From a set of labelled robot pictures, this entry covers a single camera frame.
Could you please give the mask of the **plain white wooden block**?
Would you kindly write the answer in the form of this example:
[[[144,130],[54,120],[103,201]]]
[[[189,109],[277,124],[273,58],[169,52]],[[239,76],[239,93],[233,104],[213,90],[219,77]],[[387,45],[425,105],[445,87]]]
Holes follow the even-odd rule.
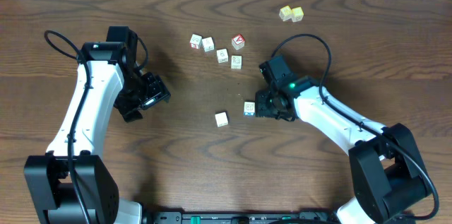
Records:
[[[221,113],[215,114],[215,121],[216,121],[217,127],[222,127],[222,126],[228,125],[229,121],[227,118],[227,113],[221,112]]]

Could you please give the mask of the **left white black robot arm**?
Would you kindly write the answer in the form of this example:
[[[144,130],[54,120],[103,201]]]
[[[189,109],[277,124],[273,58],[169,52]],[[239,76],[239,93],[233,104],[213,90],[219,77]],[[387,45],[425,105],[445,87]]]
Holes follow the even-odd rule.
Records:
[[[159,76],[142,74],[137,41],[86,42],[64,121],[44,155],[26,160],[24,175],[41,223],[147,223],[142,204],[121,199],[102,161],[109,118],[125,122],[170,93]]]

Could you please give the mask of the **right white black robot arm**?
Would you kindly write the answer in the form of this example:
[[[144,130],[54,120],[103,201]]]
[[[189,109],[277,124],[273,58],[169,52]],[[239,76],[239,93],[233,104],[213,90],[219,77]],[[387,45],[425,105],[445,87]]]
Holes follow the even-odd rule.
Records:
[[[347,154],[355,195],[336,211],[340,223],[429,220],[438,213],[438,191],[406,126],[363,117],[308,76],[264,78],[268,86],[256,93],[257,116],[300,119]]]

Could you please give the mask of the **white block circle drawing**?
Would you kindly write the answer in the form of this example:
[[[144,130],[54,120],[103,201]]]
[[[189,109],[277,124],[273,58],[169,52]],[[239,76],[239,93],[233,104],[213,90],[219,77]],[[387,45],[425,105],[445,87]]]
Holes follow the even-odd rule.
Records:
[[[242,68],[242,56],[231,56],[231,69],[241,69]]]

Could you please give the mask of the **white block with drawing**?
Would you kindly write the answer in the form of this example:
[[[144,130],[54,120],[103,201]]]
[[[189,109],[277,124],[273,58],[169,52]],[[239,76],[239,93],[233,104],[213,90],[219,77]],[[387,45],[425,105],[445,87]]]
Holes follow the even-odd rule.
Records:
[[[229,55],[228,55],[226,49],[218,49],[216,51],[216,54],[217,54],[217,59],[218,59],[219,64],[229,61]]]

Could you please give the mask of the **red letter A block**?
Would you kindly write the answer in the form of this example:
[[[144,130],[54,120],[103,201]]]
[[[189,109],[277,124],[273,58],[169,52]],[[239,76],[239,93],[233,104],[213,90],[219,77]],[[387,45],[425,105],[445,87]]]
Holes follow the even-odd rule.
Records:
[[[245,46],[245,43],[246,43],[245,39],[243,38],[243,36],[241,34],[238,34],[232,38],[232,46],[236,50],[243,48]]]

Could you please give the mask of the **white block red side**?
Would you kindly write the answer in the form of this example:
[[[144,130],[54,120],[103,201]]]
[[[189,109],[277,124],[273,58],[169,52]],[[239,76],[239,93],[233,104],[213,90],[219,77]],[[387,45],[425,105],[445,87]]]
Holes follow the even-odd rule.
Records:
[[[191,39],[190,39],[189,43],[190,43],[191,48],[199,49],[201,47],[201,44],[202,44],[202,37],[200,35],[193,34],[191,36]]]

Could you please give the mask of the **white block beside red-sided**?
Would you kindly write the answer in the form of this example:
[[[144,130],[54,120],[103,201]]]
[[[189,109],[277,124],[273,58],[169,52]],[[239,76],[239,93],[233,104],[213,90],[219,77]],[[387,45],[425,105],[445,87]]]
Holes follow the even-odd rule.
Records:
[[[215,44],[212,37],[203,38],[201,42],[205,52],[213,51],[215,49]]]

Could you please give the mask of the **left yellow wooden block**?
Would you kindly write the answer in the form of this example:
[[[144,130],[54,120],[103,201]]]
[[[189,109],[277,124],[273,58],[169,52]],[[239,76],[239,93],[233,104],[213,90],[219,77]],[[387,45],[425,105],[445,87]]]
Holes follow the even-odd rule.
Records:
[[[289,6],[284,6],[280,9],[279,17],[282,21],[287,21],[292,18],[292,9]]]

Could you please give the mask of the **yellow wooden block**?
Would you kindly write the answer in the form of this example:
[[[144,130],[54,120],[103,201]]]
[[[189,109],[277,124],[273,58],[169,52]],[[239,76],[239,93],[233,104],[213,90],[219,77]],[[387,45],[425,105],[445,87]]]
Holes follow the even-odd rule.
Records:
[[[289,6],[284,6],[280,9],[279,17],[282,21],[287,21],[292,18],[292,9]]]
[[[301,6],[292,9],[292,21],[299,22],[303,19],[304,12]]]

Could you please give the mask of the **right yellow wooden block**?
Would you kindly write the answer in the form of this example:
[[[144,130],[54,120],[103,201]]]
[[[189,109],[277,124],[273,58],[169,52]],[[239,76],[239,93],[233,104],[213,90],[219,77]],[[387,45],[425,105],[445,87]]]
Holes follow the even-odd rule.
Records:
[[[292,9],[292,21],[299,22],[303,19],[304,12],[301,6]]]

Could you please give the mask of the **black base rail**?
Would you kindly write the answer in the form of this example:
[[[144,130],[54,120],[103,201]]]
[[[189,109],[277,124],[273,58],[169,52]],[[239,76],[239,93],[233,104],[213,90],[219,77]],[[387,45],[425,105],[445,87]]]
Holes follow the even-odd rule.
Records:
[[[339,223],[331,213],[302,211],[299,213],[183,213],[178,211],[155,212],[153,222],[158,224],[265,224],[284,223]]]

